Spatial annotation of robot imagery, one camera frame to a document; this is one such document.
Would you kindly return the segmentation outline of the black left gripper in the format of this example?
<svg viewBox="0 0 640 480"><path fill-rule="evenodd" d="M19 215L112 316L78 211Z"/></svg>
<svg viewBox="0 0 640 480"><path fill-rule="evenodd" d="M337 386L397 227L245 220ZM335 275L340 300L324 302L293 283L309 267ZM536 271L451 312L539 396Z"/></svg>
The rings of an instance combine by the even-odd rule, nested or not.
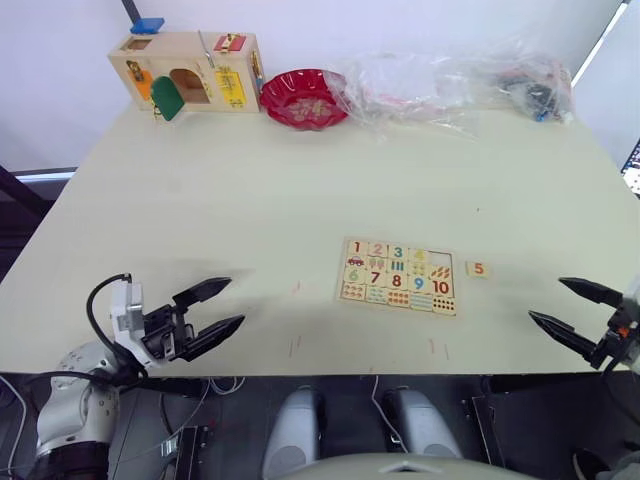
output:
<svg viewBox="0 0 640 480"><path fill-rule="evenodd" d="M148 353L159 362L177 359L191 362L231 337L244 322L244 315L215 322L197 335L193 325L185 322L192 305L218 295L231 281L230 277L205 279L174 295L174 305L164 305L146 314L142 343Z"/></svg>

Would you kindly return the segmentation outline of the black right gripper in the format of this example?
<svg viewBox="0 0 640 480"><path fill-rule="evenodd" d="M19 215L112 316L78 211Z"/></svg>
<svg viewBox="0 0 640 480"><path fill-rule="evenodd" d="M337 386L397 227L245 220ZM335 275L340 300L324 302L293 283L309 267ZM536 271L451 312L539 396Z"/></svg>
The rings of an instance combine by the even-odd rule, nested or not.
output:
<svg viewBox="0 0 640 480"><path fill-rule="evenodd" d="M599 369L605 359L611 362L606 370L624 365L639 369L639 297L624 296L605 285L577 277L560 277L558 281L577 295L597 304L615 309L607 322L607 330L597 344L577 334L575 329L559 319L540 312L528 311L529 317L549 337L579 354Z"/></svg>

